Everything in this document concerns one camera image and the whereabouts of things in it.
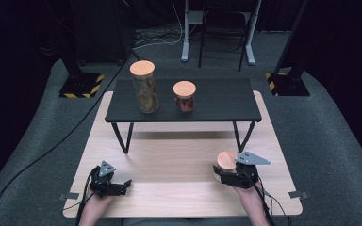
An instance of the cylindrical container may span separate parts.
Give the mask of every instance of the cylindrical container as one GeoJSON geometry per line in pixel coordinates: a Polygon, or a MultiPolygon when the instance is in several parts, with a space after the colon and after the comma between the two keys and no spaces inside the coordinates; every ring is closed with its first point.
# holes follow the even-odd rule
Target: cylindrical container
{"type": "Polygon", "coordinates": [[[154,70],[155,64],[147,60],[137,61],[130,67],[138,105],[143,113],[153,113],[158,108],[154,70]]]}
{"type": "Polygon", "coordinates": [[[173,91],[177,107],[184,113],[192,112],[196,86],[190,81],[180,81],[173,86],[173,91]]]}
{"type": "MultiPolygon", "coordinates": [[[[222,152],[217,155],[217,167],[226,171],[226,172],[233,172],[234,169],[237,167],[236,159],[237,155],[231,152],[222,152]]],[[[220,181],[221,178],[219,175],[214,174],[216,180],[220,181]]]]}

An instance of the black table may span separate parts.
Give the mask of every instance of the black table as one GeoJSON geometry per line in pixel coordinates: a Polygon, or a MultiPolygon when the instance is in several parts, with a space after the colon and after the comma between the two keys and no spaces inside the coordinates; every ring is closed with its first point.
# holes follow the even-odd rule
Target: black table
{"type": "Polygon", "coordinates": [[[249,140],[255,123],[261,121],[260,111],[247,78],[190,79],[196,86],[194,108],[182,113],[174,102],[173,85],[180,79],[157,79],[159,107],[155,113],[140,112],[132,80],[118,80],[108,107],[110,122],[124,153],[128,153],[134,122],[231,121],[239,152],[249,140]],[[240,143],[237,121],[250,121],[248,132],[240,143]],[[117,122],[130,122],[124,145],[117,122]]]}

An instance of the wire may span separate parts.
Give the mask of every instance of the wire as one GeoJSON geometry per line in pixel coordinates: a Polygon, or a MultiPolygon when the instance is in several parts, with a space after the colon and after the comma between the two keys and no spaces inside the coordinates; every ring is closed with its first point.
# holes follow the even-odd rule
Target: wire
{"type": "Polygon", "coordinates": [[[271,225],[271,226],[275,226],[275,223],[274,223],[274,221],[272,220],[272,216],[270,216],[270,213],[269,213],[269,207],[267,206],[266,201],[265,201],[266,195],[265,195],[265,192],[264,192],[265,190],[264,190],[264,186],[263,186],[263,182],[261,181],[261,178],[260,178],[259,176],[257,176],[258,182],[260,182],[260,185],[261,185],[261,189],[259,189],[259,188],[257,187],[257,185],[253,182],[253,180],[251,179],[251,177],[250,177],[245,171],[242,170],[241,172],[243,172],[243,174],[246,176],[246,178],[249,180],[249,182],[253,185],[253,187],[255,188],[258,196],[260,197],[260,200],[261,200],[262,203],[263,203],[264,213],[265,213],[266,218],[267,218],[267,220],[269,221],[270,225],[271,225]]]}
{"type": "MultiPolygon", "coordinates": [[[[275,201],[278,203],[278,206],[281,208],[282,213],[284,214],[284,217],[286,217],[287,215],[286,215],[286,213],[285,213],[285,211],[284,211],[284,208],[282,207],[281,203],[280,203],[277,199],[275,199],[274,196],[272,196],[269,192],[267,192],[267,191],[264,189],[263,182],[261,181],[261,178],[258,177],[258,179],[259,179],[259,182],[260,182],[261,187],[262,187],[262,188],[261,188],[262,193],[264,194],[264,196],[268,196],[268,197],[270,197],[270,199],[271,199],[271,205],[270,205],[270,207],[271,207],[271,216],[272,216],[272,201],[275,200],[275,201]]],[[[288,225],[292,225],[292,221],[291,221],[291,218],[290,218],[290,217],[288,217],[288,225]]]]}
{"type": "Polygon", "coordinates": [[[76,205],[78,205],[78,204],[80,204],[80,203],[81,203],[81,202],[78,202],[78,203],[76,203],[76,204],[74,204],[74,205],[72,205],[72,206],[69,206],[69,207],[67,207],[67,208],[64,208],[63,210],[71,209],[71,208],[75,207],[76,205]]]}
{"type": "Polygon", "coordinates": [[[147,45],[152,45],[152,44],[148,44],[150,41],[165,41],[166,39],[172,38],[173,36],[178,37],[178,31],[176,30],[170,30],[170,31],[166,31],[166,26],[164,26],[164,30],[165,33],[164,34],[160,34],[160,35],[156,35],[156,36],[152,36],[149,37],[149,35],[147,34],[147,32],[137,32],[136,36],[140,36],[139,38],[136,38],[136,41],[134,43],[134,49],[138,49],[147,45]]]}
{"type": "Polygon", "coordinates": [[[270,204],[271,216],[273,217],[273,214],[272,214],[272,199],[270,199],[270,201],[271,201],[271,204],[270,204]]]}
{"type": "Polygon", "coordinates": [[[92,110],[96,107],[96,105],[100,102],[102,97],[104,96],[105,92],[107,91],[108,87],[111,85],[111,83],[114,81],[114,79],[117,77],[117,75],[120,73],[124,66],[124,63],[121,65],[120,69],[116,72],[116,74],[113,76],[113,78],[110,80],[109,84],[106,86],[106,88],[102,91],[102,94],[99,96],[98,100],[93,104],[93,106],[90,108],[90,110],[87,112],[87,114],[78,122],[78,124],[73,128],[69,134],[67,134],[63,139],[61,139],[57,144],[55,144],[51,149],[49,149],[46,153],[32,161],[30,164],[25,166],[22,170],[17,172],[4,186],[4,188],[0,192],[0,200],[2,198],[2,195],[5,193],[5,191],[8,189],[8,187],[11,185],[11,183],[20,176],[24,171],[28,170],[31,166],[39,162],[41,159],[43,159],[46,155],[51,153],[55,148],[57,148],[61,143],[63,143],[64,140],[66,140],[80,125],[81,123],[89,116],[89,114],[92,112],[92,110]]]}
{"type": "Polygon", "coordinates": [[[87,203],[87,201],[94,195],[94,193],[92,193],[87,199],[85,199],[85,197],[87,196],[87,189],[88,189],[88,184],[90,183],[90,178],[92,177],[92,175],[97,171],[98,167],[94,168],[91,172],[90,175],[88,175],[87,181],[85,182],[85,186],[84,186],[84,193],[82,195],[82,199],[80,202],[80,206],[78,208],[77,211],[77,215],[76,215],[76,219],[75,219],[75,226],[77,226],[80,223],[81,220],[81,216],[82,216],[82,212],[84,211],[84,207],[85,204],[87,203]]]}
{"type": "Polygon", "coordinates": [[[138,46],[137,44],[139,44],[139,43],[136,42],[136,46],[133,49],[139,49],[142,47],[146,47],[146,46],[150,46],[150,45],[159,45],[159,44],[175,45],[179,41],[183,40],[183,38],[182,38],[183,28],[182,28],[182,24],[181,24],[180,18],[178,16],[177,10],[175,8],[174,0],[172,0],[172,3],[173,3],[174,14],[175,14],[175,17],[177,18],[177,22],[178,22],[177,24],[180,27],[178,40],[166,42],[166,39],[168,38],[167,35],[172,34],[172,33],[165,33],[162,37],[157,37],[157,40],[160,40],[161,43],[150,43],[150,44],[144,44],[144,45],[138,46]]]}

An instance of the person's hand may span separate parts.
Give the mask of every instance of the person's hand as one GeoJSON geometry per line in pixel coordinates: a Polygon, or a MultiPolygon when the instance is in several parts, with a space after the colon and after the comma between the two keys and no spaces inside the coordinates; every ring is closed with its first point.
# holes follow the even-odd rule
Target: person's hand
{"type": "Polygon", "coordinates": [[[263,209],[263,202],[254,187],[248,189],[232,186],[235,191],[239,194],[240,202],[242,203],[243,209],[248,214],[250,221],[254,226],[269,225],[266,220],[266,215],[263,209]]]}
{"type": "MultiPolygon", "coordinates": [[[[87,198],[93,194],[88,189],[87,198]]],[[[99,218],[106,212],[108,206],[114,201],[115,196],[104,196],[102,199],[98,195],[93,195],[87,201],[82,212],[79,226],[93,226],[98,222],[99,218]]]]}

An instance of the yellow black striped base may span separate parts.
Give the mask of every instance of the yellow black striped base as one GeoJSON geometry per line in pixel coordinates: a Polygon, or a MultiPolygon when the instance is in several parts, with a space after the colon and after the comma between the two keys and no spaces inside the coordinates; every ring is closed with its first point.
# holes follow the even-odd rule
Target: yellow black striped base
{"type": "Polygon", "coordinates": [[[266,73],[266,78],[273,96],[310,96],[300,78],[292,78],[287,73],[266,73]]]}
{"type": "Polygon", "coordinates": [[[104,79],[103,74],[83,73],[83,78],[74,81],[68,79],[60,90],[59,97],[90,98],[94,97],[104,79]]]}

